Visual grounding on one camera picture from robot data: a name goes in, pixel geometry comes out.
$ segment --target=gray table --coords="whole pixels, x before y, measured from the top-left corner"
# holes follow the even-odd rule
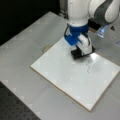
[[[88,112],[35,73],[42,49],[63,37],[66,20],[49,12],[0,47],[0,81],[42,120],[119,120],[120,74]],[[120,65],[120,47],[89,32],[96,52]]]

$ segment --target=small object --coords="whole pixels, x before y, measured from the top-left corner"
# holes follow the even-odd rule
[[[114,26],[112,26],[110,29],[113,30],[113,31],[115,31],[115,27]]]
[[[104,38],[105,31],[106,31],[106,26],[102,26],[100,29],[98,29],[98,31],[96,33],[100,37]]]

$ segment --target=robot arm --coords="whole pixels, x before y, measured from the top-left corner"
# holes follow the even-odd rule
[[[68,0],[69,35],[65,39],[74,48],[74,59],[94,52],[87,35],[89,17],[104,26],[117,19],[119,10],[120,0]]]
[[[100,25],[109,25],[119,16],[120,0],[91,0],[89,15]]]

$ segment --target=gray surface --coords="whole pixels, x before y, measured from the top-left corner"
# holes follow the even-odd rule
[[[63,37],[66,21],[48,13],[0,47],[0,80],[42,120],[119,120],[120,74],[88,112],[29,68],[46,45]],[[120,65],[120,47],[89,33],[96,52]]]
[[[0,120],[40,120],[0,82]]]

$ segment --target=white board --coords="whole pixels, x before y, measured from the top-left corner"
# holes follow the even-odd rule
[[[73,60],[70,51],[70,46],[62,38],[31,67],[91,111],[120,67],[96,53]]]

